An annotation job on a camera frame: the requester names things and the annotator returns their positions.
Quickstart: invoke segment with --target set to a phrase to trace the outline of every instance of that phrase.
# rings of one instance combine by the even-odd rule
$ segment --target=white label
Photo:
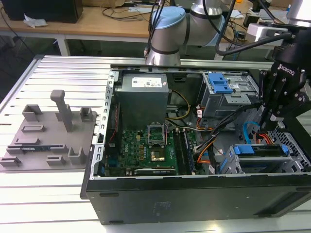
[[[198,117],[199,117],[199,118],[202,118],[202,113],[203,113],[202,110],[200,110],[200,109],[197,110],[197,114],[198,114]]]
[[[213,168],[211,164],[209,165],[208,169],[213,175],[215,175],[215,168]]]
[[[25,147],[25,148],[22,148],[22,150],[35,150],[35,148],[33,148],[33,147]]]
[[[162,87],[161,78],[138,78],[132,79],[132,87]]]

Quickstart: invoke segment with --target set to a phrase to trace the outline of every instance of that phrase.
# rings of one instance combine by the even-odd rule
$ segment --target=black cable
[[[239,116],[240,113],[242,113],[243,111],[246,111],[248,109],[258,108],[260,106],[261,106],[260,102],[253,103],[253,104],[250,104],[250,105],[245,105],[243,107],[238,108],[236,111],[234,111],[233,113],[229,114],[225,118],[223,118],[216,125],[216,127],[214,127],[214,129],[210,132],[210,135],[209,135],[207,141],[205,141],[205,142],[201,143],[200,145],[198,145],[197,150],[205,148],[206,145],[208,145],[211,141],[213,141],[216,138],[216,136],[219,134],[220,130],[225,128],[225,126],[228,125],[229,123],[233,122]]]
[[[235,48],[235,49],[233,49],[231,51],[228,51],[228,50],[227,51],[221,51],[221,50],[219,50],[219,44],[220,44],[220,41],[221,41],[221,39],[222,39],[222,37],[224,35],[225,29],[226,29],[226,27],[228,25],[228,22],[230,20],[230,15],[231,15],[231,13],[233,11],[235,2],[236,2],[236,0],[233,0],[232,3],[231,3],[231,6],[230,6],[230,9],[229,9],[229,12],[228,12],[228,16],[227,16],[227,18],[225,20],[224,26],[222,27],[222,29],[220,31],[219,37],[218,37],[216,45],[215,45],[216,53],[218,55],[221,55],[221,56],[230,55],[230,54],[234,54],[234,53],[237,53],[237,52],[242,52],[242,51],[245,51],[245,50],[248,50],[248,49],[260,46],[260,45],[264,45],[264,44],[267,44],[267,43],[270,43],[270,42],[274,42],[274,41],[277,41],[277,40],[290,39],[292,37],[292,33],[291,32],[286,32],[286,33],[283,33],[281,35],[269,37],[269,38],[266,38],[266,39],[263,39],[263,40],[259,40],[259,41],[256,41],[256,42],[253,42],[253,43],[250,43],[250,44],[247,44],[247,45],[243,45],[243,46],[241,46],[239,48]]]
[[[109,17],[109,18],[112,18],[112,19],[131,19],[131,18],[134,18],[134,17],[137,17],[137,16],[141,16],[141,15],[145,15],[145,14],[150,14],[150,12],[145,12],[145,13],[141,13],[141,14],[137,14],[137,15],[133,15],[133,16],[126,16],[126,17],[114,17],[114,16],[110,16],[110,15],[107,15],[105,13],[106,10],[108,9],[111,9],[111,7],[107,7],[106,9],[104,9],[102,11],[102,14],[106,17]]]
[[[267,12],[268,16],[273,20],[274,23],[280,23],[280,24],[284,24],[284,22],[282,22],[281,20],[279,20],[278,18],[276,18],[271,11],[268,9],[268,7],[263,3],[262,0],[258,0],[258,2],[260,3],[260,5],[262,6],[262,8],[265,10],[265,12]]]
[[[267,12],[267,14],[268,14],[272,19],[274,19],[275,23],[283,23],[281,20],[277,19],[277,18],[269,11],[269,9],[263,4],[262,0],[258,0],[258,1],[259,1],[259,3],[262,5],[262,7],[264,8],[264,10]],[[234,7],[235,2],[236,2],[236,0],[233,0],[232,3],[231,3],[231,6]],[[230,40],[229,38],[227,38],[227,37],[225,36],[224,33],[221,33],[221,31],[219,31],[219,29],[216,27],[216,25],[214,24],[214,22],[213,22],[213,21],[211,20],[211,18],[209,17],[209,14],[208,14],[207,8],[206,8],[205,0],[203,0],[203,10],[204,10],[204,12],[205,12],[205,14],[206,14],[206,16],[207,16],[207,19],[209,20],[210,24],[211,24],[212,27],[215,29],[215,31],[219,34],[220,39],[221,39],[221,38],[224,38],[226,41],[228,41],[229,43],[232,43],[232,44],[234,44],[234,45],[236,45],[236,46],[243,46],[243,44],[236,43],[236,42]],[[227,18],[230,18],[230,17],[231,17],[231,13],[232,13],[232,10],[229,11]]]
[[[149,33],[149,38],[148,38],[148,43],[147,43],[147,48],[150,49],[150,46],[151,46],[151,41],[152,41],[152,38],[154,36],[154,33],[155,33],[155,30],[156,30],[156,25],[160,19],[160,16],[161,16],[161,13],[162,13],[162,10],[163,10],[163,7],[164,7],[164,3],[165,1],[163,0],[162,1],[162,5],[159,6],[160,7],[160,11],[159,11],[159,14],[157,15],[158,13],[158,9],[159,7],[157,8],[156,10],[156,14],[155,14],[155,20],[154,22],[152,23],[152,27],[151,27],[151,32]]]
[[[151,12],[153,12],[154,9],[155,9],[156,1],[157,0],[155,0],[154,4],[152,5]],[[151,26],[152,26],[152,22],[151,21],[152,21],[152,13],[150,13],[150,17],[149,17],[148,32],[150,32],[150,30],[151,30]]]
[[[35,53],[26,45],[26,43],[19,37],[19,35],[17,35],[17,33],[10,27],[10,25],[8,24],[8,22],[5,20],[5,18],[4,18],[4,16],[3,16],[3,13],[2,13],[2,10],[3,10],[4,8],[3,7],[1,7],[0,8],[0,13],[1,13],[1,17],[2,17],[2,19],[3,19],[3,21],[5,22],[5,24],[9,27],[9,29],[16,35],[16,37],[19,39],[19,40],[21,40],[21,42],[25,45],[25,47],[29,50],[29,52],[33,55],[33,56],[35,56]]]
[[[215,29],[215,31],[219,34],[219,37],[220,38],[224,38],[226,41],[228,41],[229,43],[231,44],[234,44],[234,45],[237,45],[237,46],[242,46],[242,44],[239,44],[239,43],[236,43],[234,42],[233,40],[230,40],[228,37],[226,37],[225,35],[223,36],[220,36],[221,35],[221,32],[219,31],[219,29],[216,27],[216,25],[214,24],[213,20],[210,18],[208,12],[207,12],[207,8],[206,8],[206,3],[205,3],[205,0],[203,0],[203,9],[204,9],[204,12],[207,16],[207,19],[209,20],[209,23],[212,25],[212,27]]]

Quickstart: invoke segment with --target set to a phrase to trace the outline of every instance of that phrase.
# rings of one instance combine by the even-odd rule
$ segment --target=wire bundle
[[[234,120],[237,119],[237,117],[239,116],[240,113],[242,113],[243,111],[246,111],[248,109],[252,109],[252,108],[258,108],[261,106],[261,103],[254,103],[254,104],[250,104],[250,105],[245,105],[241,108],[238,108],[236,111],[234,111],[233,113],[229,114],[228,116],[226,116],[224,119],[222,119],[217,125],[216,127],[210,132],[210,135],[208,137],[208,140],[201,143],[196,150],[200,153],[199,158],[197,160],[197,163],[204,163],[204,161],[201,160],[204,152],[211,146],[213,145],[213,143],[216,140],[217,135],[220,133],[220,131],[222,129],[224,129],[226,127],[226,125],[230,124],[231,122],[233,122]]]
[[[156,1],[154,2],[153,6],[152,6],[152,9],[151,9],[151,12],[154,12],[154,8],[156,6]],[[165,0],[160,0],[159,1],[159,7],[156,9],[155,11],[155,18],[154,20],[152,21],[152,14],[150,14],[150,18],[149,18],[149,26],[148,26],[148,31],[149,31],[149,37],[148,37],[148,42],[147,42],[147,46],[146,46],[146,49],[144,51],[144,57],[147,57],[147,55],[149,54],[149,51],[150,51],[150,47],[151,47],[151,41],[152,41],[152,38],[154,36],[154,33],[155,33],[155,30],[156,30],[156,25],[160,19],[160,15],[162,13],[162,10],[163,10],[163,7],[165,5]]]
[[[205,14],[207,16],[207,19],[209,20],[209,22],[211,23],[211,25],[213,26],[215,31],[219,34],[219,37],[217,39],[216,46],[215,46],[217,54],[219,54],[221,56],[231,55],[231,54],[234,54],[234,53],[237,53],[237,52],[242,52],[242,51],[245,51],[245,50],[248,50],[248,49],[260,46],[260,45],[264,45],[264,44],[267,44],[267,43],[270,43],[270,42],[274,42],[274,41],[281,40],[281,39],[290,39],[292,37],[293,34],[291,32],[286,32],[286,33],[282,33],[280,35],[276,35],[276,36],[272,36],[272,37],[269,37],[269,38],[266,38],[266,39],[262,39],[262,40],[259,40],[259,41],[256,41],[256,42],[253,42],[253,43],[250,43],[250,44],[247,44],[247,45],[243,45],[243,44],[240,44],[240,43],[237,43],[235,41],[232,41],[232,40],[228,39],[225,36],[225,30],[226,30],[228,22],[230,20],[230,17],[231,17],[231,14],[232,14],[235,2],[236,2],[236,0],[232,1],[231,5],[230,5],[229,12],[228,12],[228,16],[225,19],[225,23],[224,23],[223,27],[221,28],[221,30],[219,31],[219,29],[215,26],[215,24],[211,20],[210,16],[208,15],[207,8],[206,8],[206,3],[205,3],[205,1],[203,1],[203,9],[204,9],[204,12],[205,12]],[[264,10],[269,15],[271,14],[271,16],[273,16],[272,13],[268,10],[268,8],[265,8]],[[239,47],[235,48],[233,50],[227,50],[227,51],[219,50],[219,44],[220,44],[220,41],[221,41],[222,38],[224,38],[226,41],[230,42],[231,44],[234,44],[234,45],[239,46]]]
[[[267,133],[259,133],[260,137],[264,138],[267,144],[274,144],[272,138]],[[255,135],[256,143],[260,143],[260,139],[257,139],[257,134]]]

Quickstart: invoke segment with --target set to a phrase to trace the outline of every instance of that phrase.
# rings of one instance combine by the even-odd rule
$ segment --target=yellow cable
[[[178,91],[172,90],[172,92],[177,93],[181,98],[184,99],[184,101],[187,103],[188,110],[187,110],[186,114],[184,114],[183,116],[169,117],[169,118],[165,118],[165,119],[167,119],[167,120],[179,120],[179,119],[182,119],[182,118],[188,116],[188,114],[189,114],[189,112],[190,112],[190,105],[189,105],[189,102],[186,100],[186,98],[185,98],[182,94],[180,94]]]

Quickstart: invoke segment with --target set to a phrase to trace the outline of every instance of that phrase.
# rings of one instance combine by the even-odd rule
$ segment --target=blue cable
[[[243,134],[244,134],[245,140],[246,140],[247,144],[251,144],[251,140],[248,137],[247,128],[246,128],[248,124],[253,124],[253,125],[257,125],[257,126],[259,126],[259,124],[257,122],[253,122],[253,121],[248,121],[248,122],[245,122],[243,124]]]

